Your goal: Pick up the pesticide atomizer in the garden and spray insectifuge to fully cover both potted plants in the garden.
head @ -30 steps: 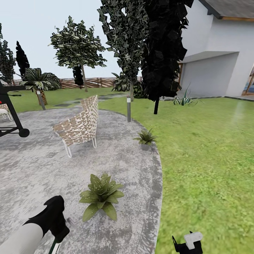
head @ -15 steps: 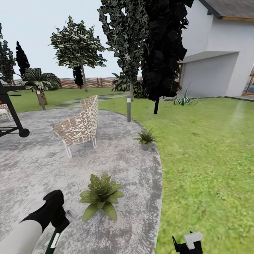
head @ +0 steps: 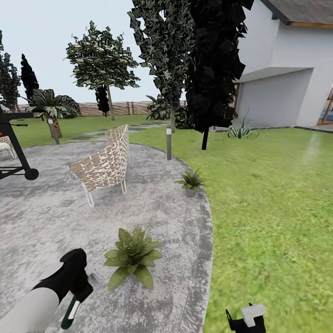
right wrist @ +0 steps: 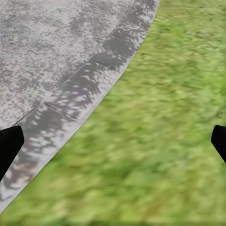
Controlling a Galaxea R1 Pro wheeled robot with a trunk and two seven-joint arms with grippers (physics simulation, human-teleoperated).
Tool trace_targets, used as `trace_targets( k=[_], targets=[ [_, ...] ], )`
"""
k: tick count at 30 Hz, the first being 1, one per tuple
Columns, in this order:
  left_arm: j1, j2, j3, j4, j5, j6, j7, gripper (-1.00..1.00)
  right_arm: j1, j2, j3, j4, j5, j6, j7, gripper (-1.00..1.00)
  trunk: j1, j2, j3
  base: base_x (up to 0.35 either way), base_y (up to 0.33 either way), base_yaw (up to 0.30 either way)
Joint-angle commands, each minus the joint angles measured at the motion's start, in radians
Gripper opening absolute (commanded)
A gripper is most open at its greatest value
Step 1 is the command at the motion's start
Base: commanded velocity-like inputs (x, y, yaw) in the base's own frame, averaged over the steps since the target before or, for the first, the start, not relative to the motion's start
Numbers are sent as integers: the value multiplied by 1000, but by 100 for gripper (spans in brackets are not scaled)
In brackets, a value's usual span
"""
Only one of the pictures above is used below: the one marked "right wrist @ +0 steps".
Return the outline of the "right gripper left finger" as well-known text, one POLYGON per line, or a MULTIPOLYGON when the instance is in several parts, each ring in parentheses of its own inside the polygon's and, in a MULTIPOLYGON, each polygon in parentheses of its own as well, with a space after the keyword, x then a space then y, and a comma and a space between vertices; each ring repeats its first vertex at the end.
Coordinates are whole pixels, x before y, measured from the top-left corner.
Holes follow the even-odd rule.
POLYGON ((0 130, 0 181, 23 146, 24 135, 21 126, 0 130))

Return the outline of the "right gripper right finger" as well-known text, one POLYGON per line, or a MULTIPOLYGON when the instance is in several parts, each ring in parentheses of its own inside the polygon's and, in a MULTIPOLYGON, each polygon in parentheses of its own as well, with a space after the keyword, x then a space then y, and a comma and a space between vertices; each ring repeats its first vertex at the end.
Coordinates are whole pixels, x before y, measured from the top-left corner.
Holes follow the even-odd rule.
POLYGON ((215 125, 211 142, 226 163, 226 127, 215 125))

